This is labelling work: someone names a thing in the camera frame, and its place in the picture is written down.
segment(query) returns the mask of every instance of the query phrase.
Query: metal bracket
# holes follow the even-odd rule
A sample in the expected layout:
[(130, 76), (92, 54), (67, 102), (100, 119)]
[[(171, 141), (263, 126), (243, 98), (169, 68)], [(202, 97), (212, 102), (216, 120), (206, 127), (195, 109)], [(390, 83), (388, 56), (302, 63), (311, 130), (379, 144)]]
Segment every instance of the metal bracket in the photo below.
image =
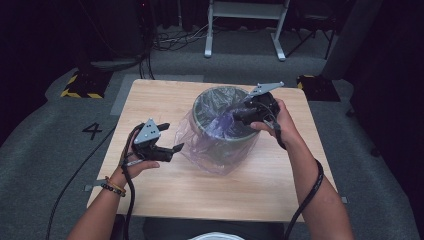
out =
[(256, 86), (255, 89), (253, 89), (253, 91), (251, 91), (249, 93), (249, 96), (255, 97), (255, 96), (259, 96), (262, 95), (264, 93), (267, 93), (273, 89), (279, 88), (279, 87), (283, 87), (284, 83), (283, 82), (279, 82), (279, 83), (265, 83), (265, 84), (260, 84), (258, 83), (258, 85)]
[(141, 129), (140, 133), (134, 139), (135, 143), (147, 142), (160, 137), (159, 128), (156, 126), (152, 118), (147, 120), (146, 124)]

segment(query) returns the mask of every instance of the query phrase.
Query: black cable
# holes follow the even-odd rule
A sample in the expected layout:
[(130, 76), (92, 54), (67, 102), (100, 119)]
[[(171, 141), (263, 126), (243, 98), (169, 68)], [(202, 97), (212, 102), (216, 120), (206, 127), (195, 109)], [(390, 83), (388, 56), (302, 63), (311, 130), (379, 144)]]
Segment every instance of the black cable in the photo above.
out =
[(318, 166), (318, 177), (317, 180), (315, 181), (314, 186), (312, 187), (311, 191), (309, 192), (309, 194), (306, 196), (305, 200), (303, 200), (302, 204), (299, 206), (299, 208), (297, 209), (297, 211), (295, 212), (295, 214), (293, 215), (289, 226), (287, 227), (287, 230), (284, 234), (284, 240), (288, 240), (291, 230), (293, 229), (294, 224), (296, 223), (297, 218), (300, 216), (300, 214), (303, 212), (303, 210), (306, 208), (306, 206), (308, 206), (308, 204), (312, 201), (312, 198), (314, 198), (315, 194), (317, 193), (319, 187), (321, 186), (322, 180), (324, 179), (324, 170), (322, 168), (321, 163), (316, 160), (317, 166)]
[[(283, 140), (281, 139), (281, 127), (278, 123), (274, 122), (273, 124), (274, 126), (274, 130), (275, 130), (275, 138), (277, 139), (278, 145), (280, 145), (280, 147), (282, 147), (284, 150), (286, 149), (286, 146), (283, 143)], [(324, 179), (324, 170), (322, 168), (321, 163), (316, 160), (317, 166), (318, 166), (318, 177), (317, 180), (315, 181), (314, 186), (312, 187), (311, 191), (309, 192), (309, 194), (306, 196), (306, 198), (303, 200), (303, 202), (300, 204), (299, 208), (296, 210), (296, 212), (294, 213), (289, 226), (287, 227), (284, 236), (283, 236), (283, 240), (288, 240), (290, 233), (293, 229), (294, 224), (296, 223), (297, 218), (300, 216), (300, 214), (303, 212), (303, 210), (306, 208), (306, 206), (308, 206), (308, 204), (312, 201), (312, 199), (314, 198), (315, 194), (317, 193), (319, 187), (321, 186), (322, 180)]]
[(115, 130), (116, 126), (114, 126), (109, 133), (103, 138), (103, 140), (99, 143), (99, 145), (96, 146), (96, 148), (94, 148), (94, 150), (90, 153), (90, 155), (88, 155), (88, 157), (81, 163), (81, 165), (78, 167), (78, 169), (74, 172), (74, 174), (72, 175), (72, 177), (68, 180), (68, 182), (66, 183), (65, 187), (62, 189), (62, 191), (59, 194), (59, 197), (56, 199), (56, 202), (53, 206), (53, 209), (50, 213), (50, 219), (49, 219), (49, 224), (47, 226), (47, 233), (46, 233), (46, 240), (50, 239), (50, 230), (51, 230), (51, 226), (53, 223), (53, 217), (54, 214), (56, 212), (56, 208), (59, 205), (59, 201), (62, 198), (63, 194), (65, 193), (66, 189), (68, 188), (68, 186), (71, 184), (71, 182), (74, 180), (75, 176), (78, 174), (78, 172), (81, 170), (81, 168), (87, 163), (87, 161), (94, 155), (94, 153), (100, 148), (100, 146), (102, 146), (102, 144), (106, 141), (106, 139), (112, 134), (112, 132)]
[(128, 186), (130, 187), (130, 191), (131, 191), (131, 200), (130, 200), (130, 206), (128, 207), (128, 212), (127, 212), (127, 216), (125, 219), (125, 224), (124, 224), (124, 239), (125, 240), (129, 240), (129, 225), (130, 225), (130, 221), (131, 221), (131, 215), (132, 215), (132, 210), (134, 208), (134, 202), (135, 202), (135, 189), (134, 189), (134, 184), (132, 182), (131, 176), (128, 173), (128, 167), (127, 167), (127, 163), (128, 163), (128, 149), (130, 147), (131, 144), (131, 139), (133, 138), (135, 132), (139, 129), (141, 129), (144, 126), (144, 123), (136, 126), (131, 133), (128, 136), (127, 142), (125, 144), (125, 148), (124, 148), (124, 153), (123, 153), (123, 162), (121, 165), (122, 171), (125, 175), (125, 179), (127, 180)]

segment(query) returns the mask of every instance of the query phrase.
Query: number 4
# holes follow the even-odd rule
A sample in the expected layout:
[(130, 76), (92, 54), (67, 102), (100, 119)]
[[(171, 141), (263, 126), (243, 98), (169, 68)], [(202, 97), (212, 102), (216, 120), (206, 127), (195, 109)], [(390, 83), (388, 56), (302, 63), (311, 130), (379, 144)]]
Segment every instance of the number 4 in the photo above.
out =
[(99, 126), (100, 125), (95, 122), (95, 123), (91, 124), (90, 126), (84, 128), (84, 130), (82, 130), (82, 131), (83, 132), (90, 132), (91, 133), (91, 139), (90, 140), (93, 140), (96, 133), (102, 132), (102, 130), (98, 130)]

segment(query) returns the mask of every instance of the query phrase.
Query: white stand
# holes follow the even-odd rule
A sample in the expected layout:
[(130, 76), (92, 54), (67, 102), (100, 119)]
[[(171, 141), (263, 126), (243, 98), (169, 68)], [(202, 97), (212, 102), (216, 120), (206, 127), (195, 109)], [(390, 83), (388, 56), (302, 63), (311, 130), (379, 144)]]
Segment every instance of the white stand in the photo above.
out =
[(277, 31), (271, 33), (272, 42), (280, 61), (286, 60), (281, 48), (279, 37), (290, 0), (285, 0), (283, 4), (262, 4), (262, 3), (240, 3), (240, 2), (219, 2), (209, 1), (208, 13), (208, 35), (206, 37), (205, 57), (212, 56), (213, 40), (213, 17), (235, 17), (235, 18), (256, 18), (278, 20)]

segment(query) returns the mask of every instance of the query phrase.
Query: wooden table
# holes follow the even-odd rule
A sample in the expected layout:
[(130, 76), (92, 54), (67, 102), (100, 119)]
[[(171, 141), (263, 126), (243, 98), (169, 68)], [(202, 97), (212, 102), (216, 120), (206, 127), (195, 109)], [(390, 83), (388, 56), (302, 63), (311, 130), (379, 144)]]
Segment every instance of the wooden table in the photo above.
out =
[[(192, 109), (197, 96), (208, 88), (223, 85), (134, 81), (98, 179), (112, 174), (128, 134), (136, 125), (150, 117), (156, 124), (170, 123), (157, 145), (171, 148), (179, 122)], [(254, 88), (237, 86), (247, 91)], [(335, 186), (303, 91), (278, 88), (272, 94), (285, 101), (300, 134)], [(246, 160), (227, 176), (203, 172), (177, 153), (170, 163), (142, 172), (133, 182), (136, 189), (133, 215), (137, 216), (286, 222), (298, 207), (288, 155), (265, 132)], [(88, 205), (100, 190), (100, 187), (94, 188)], [(119, 214), (126, 214), (129, 201), (129, 196), (121, 199)]]

